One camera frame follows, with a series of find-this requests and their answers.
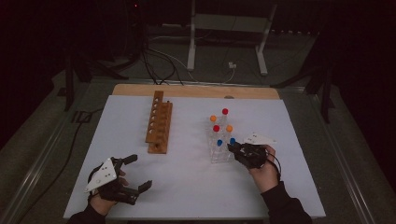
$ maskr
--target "white tabletop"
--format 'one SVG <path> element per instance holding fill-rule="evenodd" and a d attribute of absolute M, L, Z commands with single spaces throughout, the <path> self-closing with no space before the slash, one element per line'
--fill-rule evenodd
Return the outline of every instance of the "white tabletop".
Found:
<path fill-rule="evenodd" d="M 267 217 L 267 208 L 247 169 L 237 161 L 211 163 L 205 120 L 230 111 L 233 136 L 251 133 L 275 138 L 273 147 L 291 197 L 299 198 L 311 217 L 325 216 L 315 184 L 282 100 L 166 97 L 174 104 L 166 155 L 148 154 L 145 143 L 152 96 L 109 96 L 82 165 L 64 217 L 87 205 L 83 191 L 92 169 L 109 157 L 138 160 L 123 166 L 130 187 L 152 180 L 136 205 L 117 204 L 115 219 L 251 219 Z"/>

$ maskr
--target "robotic hand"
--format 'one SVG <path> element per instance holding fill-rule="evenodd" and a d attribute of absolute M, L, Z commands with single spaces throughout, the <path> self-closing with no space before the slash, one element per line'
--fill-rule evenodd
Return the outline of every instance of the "robotic hand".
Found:
<path fill-rule="evenodd" d="M 277 166 L 267 159 L 268 156 L 274 156 L 267 152 L 265 145 L 251 145 L 249 143 L 240 144 L 235 142 L 234 144 L 227 145 L 228 150 L 231 151 L 235 159 L 241 162 L 248 169 L 257 168 L 260 169 L 266 162 L 271 163 L 276 168 L 277 180 L 280 180 L 281 168 L 280 163 L 276 157 L 274 157 L 279 165 Z"/>
<path fill-rule="evenodd" d="M 125 188 L 120 178 L 120 168 L 123 164 L 127 165 L 137 161 L 137 155 L 132 155 L 124 159 L 109 158 L 102 165 L 94 168 L 88 177 L 88 185 L 85 192 L 89 192 L 88 201 L 91 200 L 93 193 L 97 190 L 102 199 L 119 203 L 134 205 L 139 194 L 151 188 L 152 181 L 148 181 L 138 187 L 138 189 Z"/>

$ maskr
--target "person's arm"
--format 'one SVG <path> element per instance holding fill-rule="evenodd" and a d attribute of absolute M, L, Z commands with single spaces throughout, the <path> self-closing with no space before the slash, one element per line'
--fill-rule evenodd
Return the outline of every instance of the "person's arm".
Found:
<path fill-rule="evenodd" d="M 67 221 L 67 224 L 105 224 L 106 215 L 98 213 L 90 203 L 84 211 L 74 214 Z"/>
<path fill-rule="evenodd" d="M 123 171 L 120 171 L 120 176 L 125 176 Z M 120 178 L 122 185 L 127 186 L 128 182 L 124 178 Z M 67 224 L 105 224 L 106 215 L 117 202 L 102 199 L 96 193 L 88 203 L 84 211 L 74 214 L 69 218 Z"/>
<path fill-rule="evenodd" d="M 268 151 L 268 160 L 274 162 L 275 150 L 269 146 L 265 146 L 265 149 Z M 260 169 L 250 169 L 249 173 L 267 204 L 271 224 L 312 223 L 300 201 L 289 196 L 283 181 L 277 181 L 276 168 L 270 162 Z"/>

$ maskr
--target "hand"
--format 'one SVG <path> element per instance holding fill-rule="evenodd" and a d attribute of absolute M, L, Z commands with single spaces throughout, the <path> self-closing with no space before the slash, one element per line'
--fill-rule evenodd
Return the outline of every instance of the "hand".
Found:
<path fill-rule="evenodd" d="M 120 176 L 125 176 L 125 172 L 120 170 Z M 119 180 L 123 186 L 129 185 L 128 181 L 126 181 L 124 178 L 120 177 Z M 117 202 L 102 199 L 100 197 L 100 194 L 96 194 L 95 196 L 93 196 L 90 201 L 92 208 L 95 209 L 95 211 L 101 214 L 102 216 L 107 215 L 111 207 L 113 207 L 113 205 L 116 203 Z"/>
<path fill-rule="evenodd" d="M 264 145 L 264 148 L 268 152 L 267 160 L 274 162 L 275 150 L 267 145 Z M 269 162 L 266 162 L 260 169 L 253 168 L 248 171 L 261 193 L 278 184 L 276 168 Z"/>

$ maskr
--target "metal stand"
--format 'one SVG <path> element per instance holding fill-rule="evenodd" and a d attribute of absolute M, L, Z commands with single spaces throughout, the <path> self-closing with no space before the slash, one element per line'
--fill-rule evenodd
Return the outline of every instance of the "metal stand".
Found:
<path fill-rule="evenodd" d="M 113 77 L 115 79 L 125 80 L 128 77 L 123 77 L 114 72 L 113 70 L 107 68 L 101 63 L 93 60 L 90 56 L 85 53 L 78 51 L 74 48 L 68 49 L 65 52 L 65 75 L 66 75 L 66 106 L 64 111 L 68 111 L 70 106 L 74 102 L 74 81 L 73 81 L 73 72 L 76 72 L 78 79 L 82 82 L 90 82 L 92 79 L 92 75 L 87 67 L 87 63 L 90 66 L 99 69 L 105 75 Z"/>
<path fill-rule="evenodd" d="M 330 92 L 332 88 L 332 68 L 333 65 L 314 66 L 306 72 L 299 73 L 297 76 L 291 77 L 281 83 L 270 85 L 270 87 L 282 89 L 304 77 L 312 76 L 305 87 L 305 92 L 307 94 L 317 94 L 320 87 L 323 86 L 320 113 L 323 119 L 327 123 L 330 123 L 329 108 L 331 106 Z"/>
<path fill-rule="evenodd" d="M 256 46 L 257 60 L 259 63 L 260 74 L 268 75 L 262 51 L 265 41 L 270 32 L 272 21 L 276 12 L 276 5 L 272 5 L 270 15 L 267 18 L 236 17 L 222 15 L 208 15 L 195 13 L 195 0 L 191 2 L 191 37 L 189 59 L 187 60 L 187 70 L 194 70 L 195 63 L 195 29 L 210 29 L 224 31 L 242 31 L 262 33 L 262 42 Z"/>

